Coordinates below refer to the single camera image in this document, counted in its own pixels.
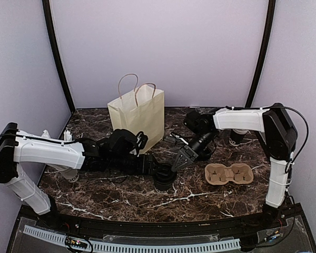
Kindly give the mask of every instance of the marble surface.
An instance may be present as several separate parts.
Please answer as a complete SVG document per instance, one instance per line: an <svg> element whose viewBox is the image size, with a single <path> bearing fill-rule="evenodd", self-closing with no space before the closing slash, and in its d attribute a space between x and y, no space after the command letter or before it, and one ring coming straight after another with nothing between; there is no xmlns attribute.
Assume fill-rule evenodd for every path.
<svg viewBox="0 0 316 253"><path fill-rule="evenodd" d="M165 134L173 131L191 137L192 132L183 125L186 113L191 110L166 108ZM112 131L107 109L78 110L67 128L77 138L95 140L109 136ZM222 131L215 139L217 147L210 161L196 162L179 171L173 188L167 192L157 191L150 176L126 177L113 170L111 174L80 171L78 182L69 183L50 167L46 168L39 186L55 198L61 213L95 219L181 222L261 212L268 190L269 163L254 134L248 133L239 147L228 144L228 134ZM151 152L158 161L172 163L179 148L161 141ZM253 169L254 181L247 185L233 182L223 186L210 185L204 174L208 163L226 166L246 163Z"/></svg>

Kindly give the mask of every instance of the white wall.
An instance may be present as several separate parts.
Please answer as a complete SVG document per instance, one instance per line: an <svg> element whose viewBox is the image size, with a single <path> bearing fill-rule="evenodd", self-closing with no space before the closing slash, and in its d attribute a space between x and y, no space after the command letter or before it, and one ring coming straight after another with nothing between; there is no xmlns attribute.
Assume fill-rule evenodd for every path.
<svg viewBox="0 0 316 253"><path fill-rule="evenodd" d="M69 109L58 79L44 21L42 1L0 1L0 133L8 122L58 137ZM34 181L43 166L28 164ZM18 198L0 185L0 253L5 252L20 208Z"/></svg>
<svg viewBox="0 0 316 253"><path fill-rule="evenodd" d="M290 192L301 202L316 240L316 1L277 1L267 58L254 105L282 102L310 125L307 147L294 166ZM300 118L291 114L305 135Z"/></svg>
<svg viewBox="0 0 316 253"><path fill-rule="evenodd" d="M267 0L52 1L77 108L106 107L137 73L167 106L244 105L260 50ZM131 90L124 83L122 91Z"/></svg>

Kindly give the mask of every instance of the brown cup holder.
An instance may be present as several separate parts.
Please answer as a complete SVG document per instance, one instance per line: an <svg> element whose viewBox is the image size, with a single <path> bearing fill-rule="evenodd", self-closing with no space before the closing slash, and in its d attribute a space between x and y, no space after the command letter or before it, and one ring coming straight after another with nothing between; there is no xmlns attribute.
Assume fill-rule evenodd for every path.
<svg viewBox="0 0 316 253"><path fill-rule="evenodd" d="M232 181L237 184L253 182L254 175L251 167L245 163L235 163L226 167L219 163L210 163L205 167L206 181L210 184L221 186Z"/></svg>

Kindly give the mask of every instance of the black metal pole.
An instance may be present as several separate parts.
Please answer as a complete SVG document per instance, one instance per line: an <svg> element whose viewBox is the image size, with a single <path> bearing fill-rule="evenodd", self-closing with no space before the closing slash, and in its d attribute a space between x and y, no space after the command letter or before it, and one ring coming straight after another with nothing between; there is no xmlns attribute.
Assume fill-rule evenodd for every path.
<svg viewBox="0 0 316 253"><path fill-rule="evenodd" d="M62 61L61 61L61 57L60 57L60 52L59 52L58 46L57 46L55 29L54 29L54 24L53 24L53 19L52 19L51 6L49 3L49 0L42 0L42 4L43 4L44 17L46 20L46 25L47 25L47 30L48 30L49 41L51 43L53 57L54 57L56 69L58 72L58 77L60 78L61 86L62 86L64 95L65 95L65 98L67 100L67 104L69 106L69 109L70 109L71 113L73 113L73 112L75 112L76 108L74 105L73 98L70 94L67 79L65 78L64 69L63 69L63 65L62 65Z"/></svg>
<svg viewBox="0 0 316 253"><path fill-rule="evenodd" d="M260 81L261 72L262 72L263 64L264 64L264 60L265 60L265 56L267 53L270 33L272 30L272 24L273 24L274 12L275 12L275 4L276 4L276 0L269 0L269 2L268 2L268 11L267 11L267 17L265 20L265 26L264 26L264 32L263 32L263 38L262 38L258 63L256 64L254 78L252 81L251 88L249 90L249 94L248 94L248 98L247 98L245 107L252 106L252 103L253 103L253 100L254 100L254 97L256 94L256 90L258 88L258 84Z"/></svg>

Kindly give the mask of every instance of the white paper bag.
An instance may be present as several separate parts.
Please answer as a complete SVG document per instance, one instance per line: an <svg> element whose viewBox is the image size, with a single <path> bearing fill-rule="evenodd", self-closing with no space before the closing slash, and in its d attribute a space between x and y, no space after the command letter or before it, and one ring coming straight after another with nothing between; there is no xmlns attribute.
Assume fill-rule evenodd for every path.
<svg viewBox="0 0 316 253"><path fill-rule="evenodd" d="M127 129L135 135L143 131L149 140L140 154L144 154L164 137L164 91L156 89L153 83L144 83L121 95L120 84L118 83L120 97L107 104L112 128Z"/></svg>

